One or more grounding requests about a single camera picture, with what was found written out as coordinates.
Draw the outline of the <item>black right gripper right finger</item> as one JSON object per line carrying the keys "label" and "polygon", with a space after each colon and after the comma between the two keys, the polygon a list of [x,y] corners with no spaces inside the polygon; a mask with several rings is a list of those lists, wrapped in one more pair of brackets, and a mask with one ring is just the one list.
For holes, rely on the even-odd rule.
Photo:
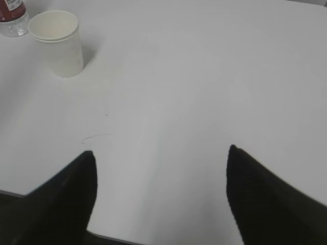
{"label": "black right gripper right finger", "polygon": [[326,244],[326,206],[231,145],[226,195],[243,244]]}

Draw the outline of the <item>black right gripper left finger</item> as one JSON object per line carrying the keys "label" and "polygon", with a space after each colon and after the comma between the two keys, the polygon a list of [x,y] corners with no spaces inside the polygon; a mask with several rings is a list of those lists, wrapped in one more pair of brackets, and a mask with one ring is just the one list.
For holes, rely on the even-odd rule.
{"label": "black right gripper left finger", "polygon": [[84,151],[31,193],[1,207],[1,244],[82,244],[98,188]]}

